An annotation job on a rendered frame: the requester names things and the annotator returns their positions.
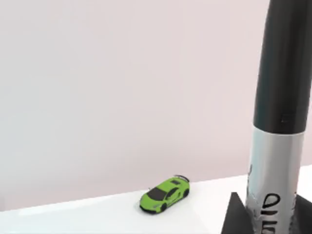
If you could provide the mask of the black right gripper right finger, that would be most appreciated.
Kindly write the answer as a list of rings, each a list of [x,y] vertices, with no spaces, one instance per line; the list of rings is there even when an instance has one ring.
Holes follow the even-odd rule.
[[[295,193],[290,234],[312,234],[312,202]]]

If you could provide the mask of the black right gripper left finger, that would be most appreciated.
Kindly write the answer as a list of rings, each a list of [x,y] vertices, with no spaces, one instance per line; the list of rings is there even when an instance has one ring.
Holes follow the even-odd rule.
[[[249,214],[237,192],[232,192],[221,234],[254,234]]]

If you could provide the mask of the silver marker with black cap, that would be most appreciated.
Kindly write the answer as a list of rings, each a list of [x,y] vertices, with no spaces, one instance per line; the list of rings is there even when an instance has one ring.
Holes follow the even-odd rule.
[[[311,83],[312,0],[270,0],[246,194],[254,234],[312,233],[295,209]]]

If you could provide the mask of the green toy sports car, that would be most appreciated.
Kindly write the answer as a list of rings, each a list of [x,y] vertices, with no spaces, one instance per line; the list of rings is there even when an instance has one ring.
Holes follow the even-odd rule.
[[[139,207],[148,214],[159,214],[186,198],[190,192],[190,180],[183,175],[174,175],[142,195]]]

